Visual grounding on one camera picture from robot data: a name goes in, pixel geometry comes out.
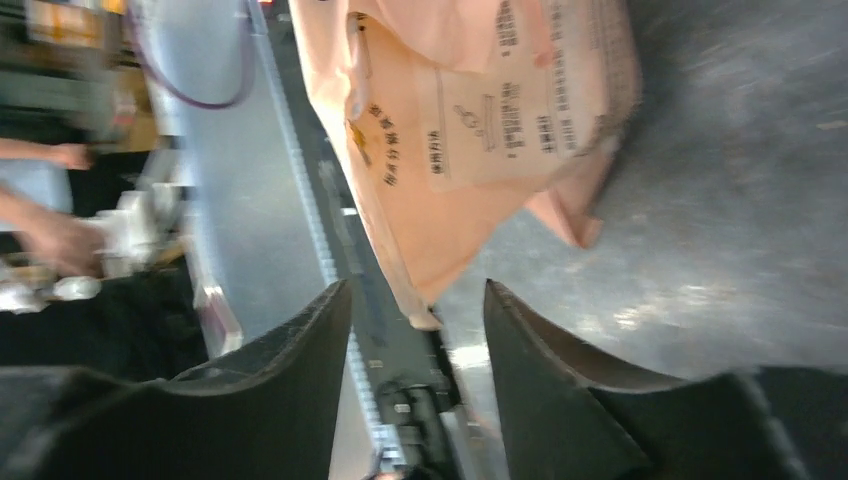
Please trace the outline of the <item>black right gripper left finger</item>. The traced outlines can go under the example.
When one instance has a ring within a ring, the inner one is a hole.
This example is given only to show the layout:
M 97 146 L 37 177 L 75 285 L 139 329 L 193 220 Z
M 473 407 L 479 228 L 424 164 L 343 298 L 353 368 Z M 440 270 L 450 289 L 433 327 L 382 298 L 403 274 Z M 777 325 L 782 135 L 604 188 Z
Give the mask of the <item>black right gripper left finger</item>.
M 290 320 L 174 379 L 80 367 L 1 372 L 5 479 L 325 479 L 352 292 L 330 285 Z

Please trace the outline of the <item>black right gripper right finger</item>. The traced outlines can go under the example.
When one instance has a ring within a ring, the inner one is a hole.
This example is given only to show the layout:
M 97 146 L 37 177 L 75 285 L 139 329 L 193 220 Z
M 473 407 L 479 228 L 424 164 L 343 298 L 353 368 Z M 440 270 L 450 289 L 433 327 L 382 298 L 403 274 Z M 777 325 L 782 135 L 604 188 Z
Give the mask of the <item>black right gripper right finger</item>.
M 513 479 L 807 479 L 755 375 L 697 382 L 632 365 L 614 388 L 580 375 L 538 317 L 488 281 L 484 325 Z

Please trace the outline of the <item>pink cat litter bag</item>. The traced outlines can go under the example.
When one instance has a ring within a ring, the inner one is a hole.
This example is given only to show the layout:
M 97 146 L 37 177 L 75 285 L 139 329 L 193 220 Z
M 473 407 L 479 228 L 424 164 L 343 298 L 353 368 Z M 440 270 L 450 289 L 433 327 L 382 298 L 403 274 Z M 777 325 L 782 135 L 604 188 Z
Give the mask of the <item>pink cat litter bag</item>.
M 521 208 L 589 247 L 641 99 L 622 1 L 294 1 L 309 100 L 401 313 L 431 312 Z

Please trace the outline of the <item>person's bare forearm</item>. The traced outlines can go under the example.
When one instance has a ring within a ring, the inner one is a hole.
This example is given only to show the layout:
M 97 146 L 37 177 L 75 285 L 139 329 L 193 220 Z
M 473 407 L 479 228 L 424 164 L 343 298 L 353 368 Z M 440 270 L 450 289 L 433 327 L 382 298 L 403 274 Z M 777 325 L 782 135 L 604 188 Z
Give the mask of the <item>person's bare forearm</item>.
M 1 140 L 3 160 L 43 160 L 65 169 L 86 170 L 90 163 L 80 144 L 46 145 Z M 1 221 L 17 228 L 15 235 L 29 253 L 63 276 L 98 277 L 102 273 L 101 230 L 73 216 L 49 210 L 35 201 L 1 188 Z

